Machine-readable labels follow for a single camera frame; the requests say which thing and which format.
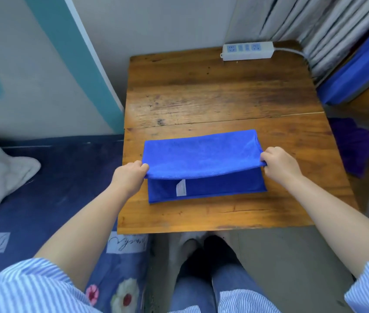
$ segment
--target power strip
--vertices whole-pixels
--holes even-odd
[[[222,47],[221,58],[224,61],[264,59],[271,58],[273,53],[273,42],[226,44]]]

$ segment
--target wooden table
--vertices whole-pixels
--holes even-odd
[[[293,42],[277,46],[297,46]],[[144,141],[255,129],[281,146],[318,185],[356,207],[341,158],[302,57],[223,62],[222,48],[131,57],[123,163]],[[268,192],[148,204],[147,182],[121,210],[118,233],[304,226],[312,220],[279,184]]]

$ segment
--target folded blue cloth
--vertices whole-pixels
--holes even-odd
[[[146,141],[150,203],[266,191],[255,130]]]

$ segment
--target blue curtain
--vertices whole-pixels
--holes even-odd
[[[317,94],[323,104],[339,104],[357,92],[368,81],[369,37],[354,57],[317,89]]]

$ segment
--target striped shirt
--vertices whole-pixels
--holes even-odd
[[[369,312],[369,263],[363,274],[345,294],[346,302],[357,313]],[[46,259],[21,261],[0,272],[0,313],[13,312],[98,312],[83,292],[56,265]],[[181,313],[200,312],[197,306]],[[250,290],[220,294],[218,312],[277,313],[267,298]]]

